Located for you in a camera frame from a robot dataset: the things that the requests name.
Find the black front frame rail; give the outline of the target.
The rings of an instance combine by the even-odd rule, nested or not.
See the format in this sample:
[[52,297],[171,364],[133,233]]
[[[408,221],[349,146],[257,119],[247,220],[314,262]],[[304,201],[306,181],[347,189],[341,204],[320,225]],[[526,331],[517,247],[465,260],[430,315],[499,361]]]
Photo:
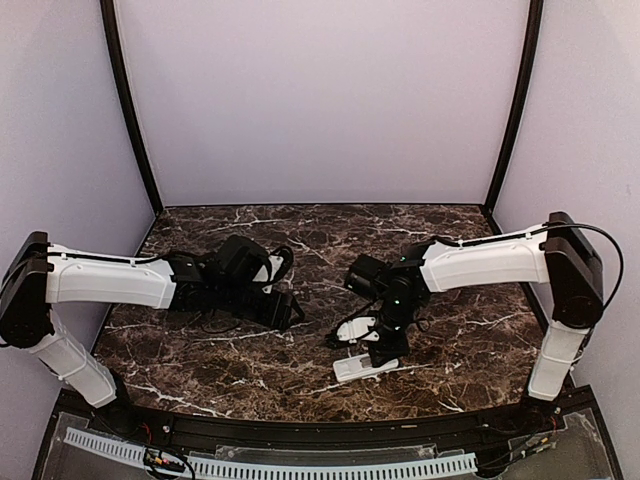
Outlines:
[[422,444],[445,447],[503,445],[564,426],[559,408],[519,403],[486,410],[391,421],[291,423],[232,420],[136,409],[137,421],[122,432],[100,416],[97,430],[126,440],[183,450],[213,451],[219,446],[331,450]]

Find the black left corner frame post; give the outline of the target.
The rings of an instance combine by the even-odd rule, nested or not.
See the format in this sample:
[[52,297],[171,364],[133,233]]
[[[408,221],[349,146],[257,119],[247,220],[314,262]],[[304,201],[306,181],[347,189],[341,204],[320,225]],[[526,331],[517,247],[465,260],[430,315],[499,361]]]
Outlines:
[[133,101],[116,18],[116,4],[113,0],[100,0],[99,4],[112,75],[130,145],[146,196],[154,215],[158,216],[163,212],[164,205],[152,172]]

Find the black corner frame post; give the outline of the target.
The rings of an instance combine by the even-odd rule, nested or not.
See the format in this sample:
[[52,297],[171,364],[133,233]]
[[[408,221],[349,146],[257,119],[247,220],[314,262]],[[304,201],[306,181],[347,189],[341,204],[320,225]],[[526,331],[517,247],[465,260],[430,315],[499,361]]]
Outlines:
[[497,206],[516,144],[533,72],[544,10],[543,0],[530,0],[513,98],[483,209],[491,216]]
[[133,101],[116,18],[116,4],[113,0],[100,0],[99,4],[112,75],[130,145],[146,196],[154,215],[158,216],[163,212],[164,205],[152,172]]

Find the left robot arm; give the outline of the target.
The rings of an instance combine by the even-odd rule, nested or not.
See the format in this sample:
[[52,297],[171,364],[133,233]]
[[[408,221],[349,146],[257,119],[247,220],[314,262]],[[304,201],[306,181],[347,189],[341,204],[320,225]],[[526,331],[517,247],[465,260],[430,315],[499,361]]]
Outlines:
[[214,252],[118,257],[69,249],[31,233],[1,284],[1,345],[26,349],[94,408],[120,436],[141,427],[114,375],[55,317],[65,302],[131,304],[177,312],[226,312],[270,330],[304,319],[295,296],[275,290],[293,265],[287,246],[269,252],[232,235]]

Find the white remote control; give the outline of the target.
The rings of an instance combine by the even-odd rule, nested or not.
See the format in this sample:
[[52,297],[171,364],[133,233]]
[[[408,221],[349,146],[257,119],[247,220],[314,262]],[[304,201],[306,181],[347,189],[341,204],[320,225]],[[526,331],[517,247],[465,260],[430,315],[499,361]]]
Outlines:
[[362,354],[335,361],[333,363],[333,371],[336,380],[339,383],[345,383],[387,373],[397,369],[399,366],[400,361],[394,359],[384,363],[382,366],[374,367],[371,357],[368,354]]

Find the clear acrylic plate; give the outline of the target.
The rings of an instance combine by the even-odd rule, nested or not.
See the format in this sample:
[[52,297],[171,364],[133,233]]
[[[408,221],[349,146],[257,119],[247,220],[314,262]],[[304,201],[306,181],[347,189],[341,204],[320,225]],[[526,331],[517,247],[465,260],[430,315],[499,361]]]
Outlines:
[[434,459],[435,457],[436,448],[434,444],[381,448],[344,447],[330,450],[253,448],[223,445],[217,447],[214,453],[216,460],[297,466],[377,465]]

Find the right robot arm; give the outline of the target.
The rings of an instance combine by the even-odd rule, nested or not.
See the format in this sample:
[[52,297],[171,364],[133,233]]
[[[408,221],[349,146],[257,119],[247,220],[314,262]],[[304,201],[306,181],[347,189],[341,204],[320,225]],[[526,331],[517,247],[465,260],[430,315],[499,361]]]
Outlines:
[[539,283],[551,287],[554,308],[527,387],[528,397],[510,413],[521,434],[534,432],[577,361],[612,298],[604,293],[603,264],[588,241],[589,225],[564,212],[517,232],[472,240],[434,236],[411,245],[398,260],[359,256],[344,285],[379,303],[342,320],[329,336],[338,347],[364,342],[366,353],[334,363],[339,382],[398,367],[409,352],[406,330],[434,293],[489,284]]

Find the black right corner frame post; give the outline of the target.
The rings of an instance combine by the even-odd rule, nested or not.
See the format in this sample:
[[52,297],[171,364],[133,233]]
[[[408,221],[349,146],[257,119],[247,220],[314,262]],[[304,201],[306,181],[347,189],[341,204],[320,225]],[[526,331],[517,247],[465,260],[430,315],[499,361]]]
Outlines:
[[533,72],[544,10],[543,0],[530,0],[513,98],[483,209],[491,216],[497,206],[516,144]]

